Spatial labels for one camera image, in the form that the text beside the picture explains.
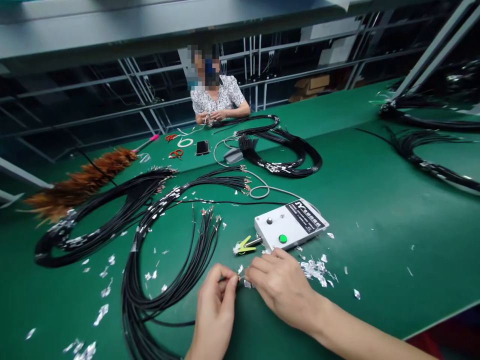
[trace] red scissors handle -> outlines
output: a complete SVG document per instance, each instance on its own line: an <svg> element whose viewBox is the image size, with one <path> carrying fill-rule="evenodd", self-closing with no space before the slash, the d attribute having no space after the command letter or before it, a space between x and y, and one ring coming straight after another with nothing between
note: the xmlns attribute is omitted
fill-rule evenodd
<svg viewBox="0 0 480 360"><path fill-rule="evenodd" d="M177 134L172 134L172 135L167 135L165 136L165 140L167 140L168 142L172 141L173 139L175 139L177 137Z"/></svg>
<svg viewBox="0 0 480 360"><path fill-rule="evenodd" d="M182 149L177 149L175 151L172 151L168 157L170 159L178 158L178 159L182 160L182 155L183 154L184 154L184 151Z"/></svg>

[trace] green table surface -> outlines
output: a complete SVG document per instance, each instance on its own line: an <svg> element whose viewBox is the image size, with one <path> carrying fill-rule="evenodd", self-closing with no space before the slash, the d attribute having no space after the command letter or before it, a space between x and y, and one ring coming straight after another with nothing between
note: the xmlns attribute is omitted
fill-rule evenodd
<svg viewBox="0 0 480 360"><path fill-rule="evenodd" d="M313 203L330 223L329 232L303 246L303 255L314 259L328 257L327 269L336 274L335 287L321 287L313 279L312 287L354 316L400 339L405 339L433 324L479 303L480 299L480 201L477 196L457 190L412 168L383 141L356 131L382 133L385 122L377 120L377 108L368 103L385 84L343 91L316 99L281 106L274 111L281 125L312 144L323 157L323 167L304 179L274 176L264 169L248 165L269 185L291 191ZM240 125L218 134L211 130L190 136L194 141L209 140L210 147L231 135L233 130L256 126L261 121ZM479 135L464 135L480 140ZM128 144L133 148L142 141ZM445 165L460 174L480 178L479 144L433 144L420 147L417 154ZM271 161L286 161L294 155L288 149L261 140L261 156ZM195 146L184 149L183 160L168 159L176 143L164 139L145 149L151 160L135 162L115 179L126 181L151 166L172 164L182 170L167 183L169 190L217 169L212 154L195 157ZM222 145L218 154L222 156ZM80 157L44 168L42 178L58 181L65 171L84 163ZM234 194L229 188L202 185L185 194L213 201L253 202L250 197ZM265 201L289 203L289 195L273 191ZM123 199L113 201L90 214L77 225L73 236L97 229L119 208ZM195 203L196 216L208 204ZM215 204L214 213L226 224L219 233L218 246L211 264L225 264L237 270L248 266L255 255L235 256L232 248L248 235L255 235L255 215L274 209L275 205L232 206ZM96 342L95 359L127 359L121 326L121 281L132 246L134 227L124 236L81 262L58 268L42 268L34 263L34 245L48 229L35 228L30 214L9 210L0 212L2 247L0 274L3 293L3 331L0 351L6 359L69 359L62 350L75 338ZM146 283L145 294L156 296L164 284L174 278L184 260L191 236L191 205L184 204L161 216L147 235L141 252L141 273L153 273L156 279ZM299 251L291 254L298 257ZM99 274L115 255L115 264ZM110 294L101 291L112 279ZM194 319L196 287L178 304L165 311L165 321ZM353 289L361 293L354 297ZM93 326L101 306L109 304L108 313ZM29 340L25 337L36 328ZM190 345L193 327L164 328L150 325L162 344L184 355ZM302 358L336 356L311 338L279 320L263 303L255 289L240 288L235 302L235 322L226 359Z"/></svg>

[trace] smartphone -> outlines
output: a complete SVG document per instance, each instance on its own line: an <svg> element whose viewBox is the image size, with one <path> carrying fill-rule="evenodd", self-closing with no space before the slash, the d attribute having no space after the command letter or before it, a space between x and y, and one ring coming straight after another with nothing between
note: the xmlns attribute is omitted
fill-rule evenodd
<svg viewBox="0 0 480 360"><path fill-rule="evenodd" d="M195 155L205 155L210 153L210 147L209 147L209 141L204 140L204 141L199 141L196 143L196 153Z"/></svg>

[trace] brown feathers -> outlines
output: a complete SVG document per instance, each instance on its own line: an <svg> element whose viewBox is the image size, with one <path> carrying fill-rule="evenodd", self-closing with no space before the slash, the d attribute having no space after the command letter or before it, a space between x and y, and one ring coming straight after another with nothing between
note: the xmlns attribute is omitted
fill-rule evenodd
<svg viewBox="0 0 480 360"><path fill-rule="evenodd" d="M27 212L37 213L40 219L45 218L40 224L48 220L50 223L57 223L68 210L82 204L107 184L110 181L109 178L114 178L136 159L137 155L134 152L122 147L107 152L93 160L93 163L107 176L92 164L83 165L82 172L67 173L70 179L56 182L53 188L44 189L26 199L24 202L34 208Z"/></svg>

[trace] white blouse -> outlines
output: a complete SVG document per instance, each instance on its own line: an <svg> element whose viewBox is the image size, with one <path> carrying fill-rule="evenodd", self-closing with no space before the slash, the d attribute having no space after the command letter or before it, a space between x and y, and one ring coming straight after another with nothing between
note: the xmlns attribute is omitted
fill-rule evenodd
<svg viewBox="0 0 480 360"><path fill-rule="evenodd" d="M190 97L196 114L203 112L211 114L218 110L235 109L245 101L235 76L225 75L220 75L220 88L216 101L213 101L206 90L192 90Z"/></svg>

